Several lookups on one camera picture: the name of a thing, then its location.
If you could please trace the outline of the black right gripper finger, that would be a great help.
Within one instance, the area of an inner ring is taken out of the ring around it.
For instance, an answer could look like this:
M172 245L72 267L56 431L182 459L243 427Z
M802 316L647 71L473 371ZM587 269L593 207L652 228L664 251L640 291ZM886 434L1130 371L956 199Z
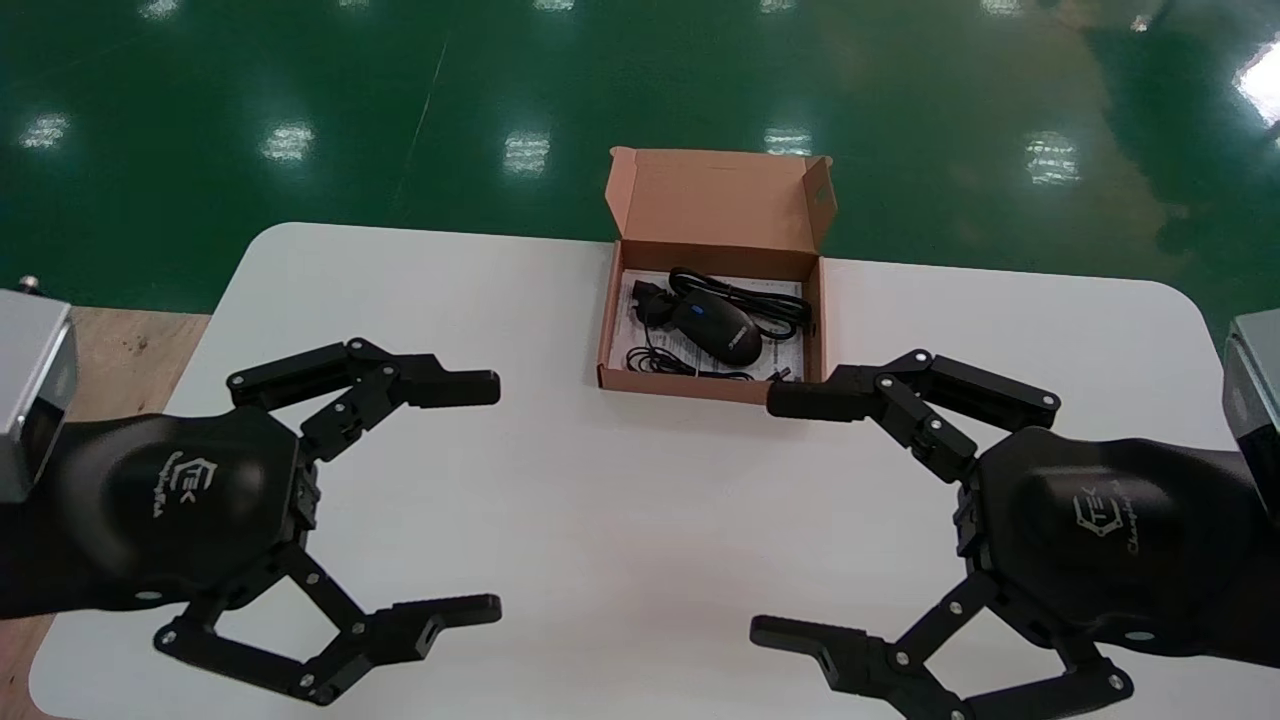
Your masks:
M952 588L899 639L822 623L758 615L751 643L814 659L835 692L881 700L905 719L1068 719L1129 700L1134 685L1096 643L1033 618L1064 665L1059 676L963 698L928 669L929 659L983 610L1034 612L986 571Z
M977 464L972 438L943 407L1009 433L1052 427L1061 406L1047 389L916 348L881 365L838 365L822 382L771 384L772 416L874 421L942 482L965 483Z

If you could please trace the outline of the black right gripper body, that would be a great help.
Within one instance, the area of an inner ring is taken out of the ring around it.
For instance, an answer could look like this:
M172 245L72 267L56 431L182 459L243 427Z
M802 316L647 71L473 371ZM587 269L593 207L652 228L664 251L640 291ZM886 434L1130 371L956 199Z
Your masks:
M975 461L975 556L1036 628L1277 665L1277 524L1238 451L1030 428Z

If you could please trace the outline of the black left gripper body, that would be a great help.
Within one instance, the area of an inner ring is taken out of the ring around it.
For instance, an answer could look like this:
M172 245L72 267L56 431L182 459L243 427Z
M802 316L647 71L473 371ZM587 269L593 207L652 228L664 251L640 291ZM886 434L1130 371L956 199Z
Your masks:
M70 423L28 498L3 506L3 616L239 609L305 543L319 498L300 437L257 407Z

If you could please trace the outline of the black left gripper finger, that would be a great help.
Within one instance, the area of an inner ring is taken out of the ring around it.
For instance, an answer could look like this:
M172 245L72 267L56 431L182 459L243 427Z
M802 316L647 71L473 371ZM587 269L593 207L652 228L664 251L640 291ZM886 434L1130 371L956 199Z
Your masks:
M300 451L329 462L403 405L417 409L490 406L500 398L493 370L451 372L433 354L390 354L352 338L232 373L237 407L275 411L334 395L300 427Z
M289 578L337 634L323 651L296 660L218 634L216 624L239 600L251 601ZM283 544L251 569L192 600L159 629L154 648L191 667L329 706L375 667L426 659L442 632L498 623L500 598L471 594L394 603L365 612L298 544Z

